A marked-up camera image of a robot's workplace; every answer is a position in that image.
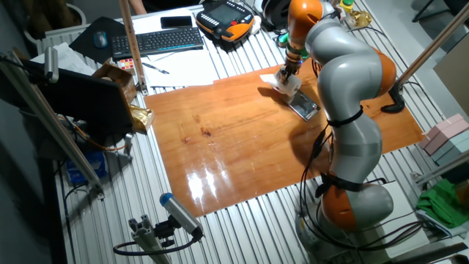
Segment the pen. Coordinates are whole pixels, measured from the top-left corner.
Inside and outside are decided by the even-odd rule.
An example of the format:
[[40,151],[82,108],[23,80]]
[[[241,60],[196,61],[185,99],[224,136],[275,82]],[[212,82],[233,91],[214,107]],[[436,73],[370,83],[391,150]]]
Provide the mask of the pen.
[[150,69],[157,70],[157,71],[159,71],[159,72],[162,73],[162,74],[169,74],[167,71],[158,69],[158,68],[156,68],[156,67],[153,66],[153,65],[149,65],[148,63],[142,62],[142,64],[145,65],[145,66],[147,66],[147,67],[150,68]]

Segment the pink box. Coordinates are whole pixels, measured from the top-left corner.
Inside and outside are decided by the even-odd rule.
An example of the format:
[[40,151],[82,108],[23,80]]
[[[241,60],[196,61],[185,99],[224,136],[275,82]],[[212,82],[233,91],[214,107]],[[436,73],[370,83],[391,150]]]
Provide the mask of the pink box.
[[434,139],[438,133],[440,133],[443,129],[449,127],[450,125],[462,120],[462,115],[455,114],[452,117],[449,117],[447,120],[439,122],[436,126],[434,126],[430,131],[426,132],[424,139],[418,143],[421,148],[425,148],[432,139]]
[[443,144],[445,144],[450,138],[456,136],[469,128],[469,124],[465,120],[459,120],[454,124],[451,124],[447,128],[444,128],[437,133],[437,135],[430,140],[430,143],[424,148],[425,151],[432,155],[435,153]]

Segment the black monitor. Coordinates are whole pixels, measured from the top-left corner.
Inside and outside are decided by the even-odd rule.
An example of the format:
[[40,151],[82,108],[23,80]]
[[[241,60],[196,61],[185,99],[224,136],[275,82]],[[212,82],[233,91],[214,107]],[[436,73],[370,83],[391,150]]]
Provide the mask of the black monitor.
[[[44,74],[44,64],[22,63],[28,69]],[[133,118],[124,93],[112,81],[59,69],[59,80],[55,84],[39,84],[38,87],[54,112],[86,121],[102,136],[133,132]],[[13,103],[24,106],[18,96],[14,97]]]

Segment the metal grating table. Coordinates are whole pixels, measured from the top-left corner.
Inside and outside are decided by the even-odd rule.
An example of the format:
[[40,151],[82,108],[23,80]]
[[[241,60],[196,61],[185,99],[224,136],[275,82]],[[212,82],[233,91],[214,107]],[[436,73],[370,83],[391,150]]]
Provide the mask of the metal grating table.
[[[355,8],[370,12],[361,0],[355,1]],[[190,9],[197,13],[202,7]],[[376,19],[370,26],[383,30]],[[49,32],[38,42],[37,49],[41,54],[48,46],[63,42],[70,44],[84,29],[84,26],[79,26]],[[408,62],[383,35],[366,29],[350,34],[392,58],[398,75],[407,68]],[[207,39],[204,39],[204,44],[210,51],[218,77],[226,78],[283,64],[284,50],[276,46],[272,37],[267,32],[260,32],[243,44],[228,47],[231,48],[229,52],[215,47]],[[90,58],[82,58],[90,67],[99,68],[100,65]],[[418,82],[418,79],[412,77],[411,81]],[[182,88],[152,87],[149,93],[153,95]],[[404,99],[423,131],[443,120],[440,109],[423,88],[406,84]],[[134,103],[145,107],[141,93],[137,94]],[[68,263],[152,262],[149,257],[123,257],[112,252],[113,246],[132,240],[128,219],[147,214],[155,224],[168,217],[166,210],[159,205],[159,197],[171,189],[152,128],[147,135],[137,133],[134,136],[131,156],[133,158],[129,160],[123,151],[106,154],[110,175],[102,179],[104,200],[89,196],[92,193],[83,187],[71,194],[67,202],[60,202]],[[424,174],[433,168],[432,159],[419,147],[411,145],[382,155],[368,180],[378,177],[387,181],[397,180],[409,202],[415,206],[420,191],[412,184],[409,175],[412,171]],[[56,175],[60,201],[72,188],[65,179],[64,171]],[[309,181],[308,185],[310,194],[313,194],[316,183]],[[199,217],[205,232],[202,242],[169,256],[173,263],[309,263],[310,259],[295,234],[298,188],[299,185],[295,184]],[[177,230],[175,241],[180,246],[187,243],[189,237],[184,231]]]

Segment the gold foil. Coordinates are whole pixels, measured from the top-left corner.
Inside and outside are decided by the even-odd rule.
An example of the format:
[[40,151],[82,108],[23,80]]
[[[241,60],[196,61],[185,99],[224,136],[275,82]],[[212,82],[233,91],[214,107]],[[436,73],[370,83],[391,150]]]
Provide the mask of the gold foil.
[[355,20],[355,27],[368,26],[372,22],[372,16],[366,11],[350,11],[350,16]]
[[130,112],[135,120],[135,127],[137,132],[148,131],[148,128],[152,125],[155,118],[155,114],[152,109],[143,109],[133,104],[129,104]]

